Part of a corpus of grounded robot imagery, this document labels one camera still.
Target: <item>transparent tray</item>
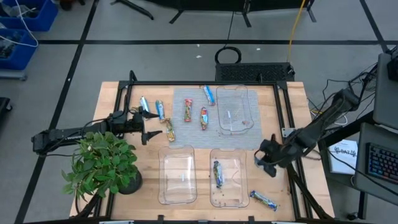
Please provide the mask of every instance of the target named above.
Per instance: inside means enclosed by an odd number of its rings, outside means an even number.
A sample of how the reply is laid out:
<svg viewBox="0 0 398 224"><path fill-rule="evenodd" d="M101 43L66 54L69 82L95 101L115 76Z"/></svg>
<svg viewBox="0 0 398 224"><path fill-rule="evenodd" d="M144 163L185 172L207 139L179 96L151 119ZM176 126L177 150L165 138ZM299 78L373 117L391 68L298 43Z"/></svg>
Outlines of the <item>transparent tray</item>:
<svg viewBox="0 0 398 224"><path fill-rule="evenodd" d="M219 86L216 99L221 134L244 134L254 126L246 86Z"/></svg>
<svg viewBox="0 0 398 224"><path fill-rule="evenodd" d="M215 162L221 166L222 184L218 187ZM210 202L215 207L246 207L249 205L248 183L246 178L246 151L210 152Z"/></svg>
<svg viewBox="0 0 398 224"><path fill-rule="evenodd" d="M197 198L195 154L192 146L159 150L159 202L191 203Z"/></svg>

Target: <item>black plant pot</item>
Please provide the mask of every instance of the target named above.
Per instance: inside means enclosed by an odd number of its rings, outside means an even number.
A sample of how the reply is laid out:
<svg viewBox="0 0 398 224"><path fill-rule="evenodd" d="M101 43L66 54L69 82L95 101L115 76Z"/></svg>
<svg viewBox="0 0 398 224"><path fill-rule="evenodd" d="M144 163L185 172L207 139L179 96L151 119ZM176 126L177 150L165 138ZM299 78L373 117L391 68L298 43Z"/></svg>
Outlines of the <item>black plant pot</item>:
<svg viewBox="0 0 398 224"><path fill-rule="evenodd" d="M119 193L127 195L132 194L139 190L142 186L142 176L141 173L138 171L136 178L130 178L130 183L126 188L119 189Z"/></svg>

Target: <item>wrapped snack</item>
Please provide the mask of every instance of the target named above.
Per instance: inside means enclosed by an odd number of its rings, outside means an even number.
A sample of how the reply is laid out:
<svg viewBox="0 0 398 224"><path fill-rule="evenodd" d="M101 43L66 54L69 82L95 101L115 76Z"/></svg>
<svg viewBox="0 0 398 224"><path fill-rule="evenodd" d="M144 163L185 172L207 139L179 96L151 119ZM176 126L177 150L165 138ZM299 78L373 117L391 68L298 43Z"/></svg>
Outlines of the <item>wrapped snack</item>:
<svg viewBox="0 0 398 224"><path fill-rule="evenodd" d="M250 192L250 197L259 200L264 205L267 205L269 208L273 209L274 212L276 212L276 210L278 209L278 205L275 202L271 201L270 199L266 198L255 190Z"/></svg>
<svg viewBox="0 0 398 224"><path fill-rule="evenodd" d="M159 114L159 120L161 123L163 123L165 120L163 102L161 100L157 100L155 102L155 106L156 106L157 114Z"/></svg>
<svg viewBox="0 0 398 224"><path fill-rule="evenodd" d="M207 115L207 109L205 107L202 107L201 111L200 111L201 129L205 130L207 128L208 123L209 123L209 120L208 120L208 115Z"/></svg>
<svg viewBox="0 0 398 224"><path fill-rule="evenodd" d="M213 94L212 94L210 88L205 85L205 87L203 87L203 90L205 91L205 94L207 96L207 100L209 101L209 105L210 106L216 105L216 102L214 101L214 97L213 97Z"/></svg>
<svg viewBox="0 0 398 224"><path fill-rule="evenodd" d="M192 100L185 99L185 116L184 116L185 122L191 121L191 108L192 108Z"/></svg>
<svg viewBox="0 0 398 224"><path fill-rule="evenodd" d="M150 113L148 101L145 99L145 97L142 96L141 99L139 100L139 103L141 104L141 106L144 110L146 110L148 113Z"/></svg>
<svg viewBox="0 0 398 224"><path fill-rule="evenodd" d="M221 164L218 161L214 161L213 166L214 177L216 179L217 188L220 189L224 183L223 172L221 170Z"/></svg>
<svg viewBox="0 0 398 224"><path fill-rule="evenodd" d="M164 119L166 122L166 127L167 127L167 138L169 139L170 142L175 140L175 134L174 134L174 129L173 129L173 124L170 118Z"/></svg>

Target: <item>wooden table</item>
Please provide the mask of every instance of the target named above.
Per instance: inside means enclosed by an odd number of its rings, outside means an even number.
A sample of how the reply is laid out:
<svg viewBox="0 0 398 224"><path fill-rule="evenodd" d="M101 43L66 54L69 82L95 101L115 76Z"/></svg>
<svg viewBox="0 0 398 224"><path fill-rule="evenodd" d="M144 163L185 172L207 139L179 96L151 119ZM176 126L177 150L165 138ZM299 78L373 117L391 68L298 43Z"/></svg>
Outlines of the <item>wooden table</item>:
<svg viewBox="0 0 398 224"><path fill-rule="evenodd" d="M102 83L101 91L96 106L94 119L105 118L113 112L118 82ZM164 102L165 114L172 114L172 105L175 88L200 88L199 86L154 86L137 85L132 88L131 106L139 105L139 98L145 96L150 104L151 111L156 111L154 103L156 100ZM277 110L275 106L273 87L271 86L248 86L250 90L256 90L259 100L261 115L261 127L263 138L270 139L271 134L275 133L277 140L281 142ZM292 112L296 128L306 126L311 122L308 110L307 98L303 83L288 83L289 96L292 105ZM285 126L287 124L287 114L280 92L282 108L284 111ZM166 128L160 124L158 119L151 119L145 123L146 131L163 130L163 133L152 138L148 145L141 145L141 134L126 134L128 143L135 145L134 152L138 160L135 163L142 173L144 183L139 191L132 195L116 194L111 218L113 220L156 220L158 215L164 215L165 220L248 220L248 216L254 216L256 221L295 220L292 208L292 197L289 194L289 181L287 172L277 167L277 176L272 178L263 170L256 167L253 163L254 151L247 151L246 170L248 190L257 190L266 197L278 203L279 209L273 212L263 204L251 199L245 208L216 208L210 203L210 151L211 149L195 149L195 166L197 178L197 199L189 204L183 205L162 205L158 201L159 194L159 156L158 151L163 146L168 146ZM319 155L311 152L309 156ZM307 180L309 191L324 210L334 217L330 194L323 172L322 162L303 158L303 168ZM300 213L305 217L303 198L297 188ZM105 215L106 202L103 200L101 215ZM80 209L85 202L79 201ZM72 206L71 215L74 215L75 207Z"/></svg>

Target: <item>white document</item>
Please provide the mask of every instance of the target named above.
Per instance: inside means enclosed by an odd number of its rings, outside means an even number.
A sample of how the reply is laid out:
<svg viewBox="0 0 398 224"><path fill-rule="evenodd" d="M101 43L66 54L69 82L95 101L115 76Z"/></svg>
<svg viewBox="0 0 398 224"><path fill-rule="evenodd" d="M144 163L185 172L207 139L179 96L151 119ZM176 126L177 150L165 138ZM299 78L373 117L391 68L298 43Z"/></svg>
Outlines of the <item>white document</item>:
<svg viewBox="0 0 398 224"><path fill-rule="evenodd" d="M329 151L338 159L348 163L352 167L356 167L356 158L358 155L358 144L356 141L342 140L329 147ZM330 172L337 174L354 175L355 170L349 168L346 164L337 161L333 156L329 155Z"/></svg>

